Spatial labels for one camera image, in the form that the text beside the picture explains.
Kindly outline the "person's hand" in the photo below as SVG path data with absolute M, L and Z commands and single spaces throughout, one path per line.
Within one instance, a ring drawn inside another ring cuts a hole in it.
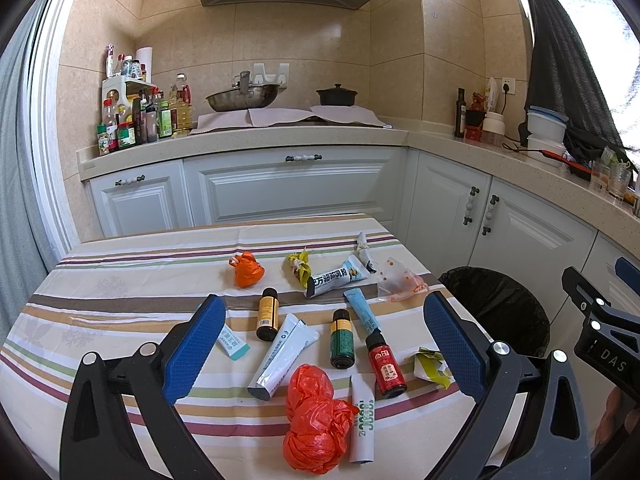
M 600 424 L 594 435 L 594 445 L 599 446 L 605 444 L 615 434 L 616 426 L 615 419 L 618 413 L 622 409 L 623 404 L 623 391 L 618 387 L 614 387 L 608 398 L 606 399 L 605 411 L 601 417 Z M 639 411 L 631 410 L 625 418 L 624 427 L 630 434 L 634 431 L 634 427 L 638 425 Z

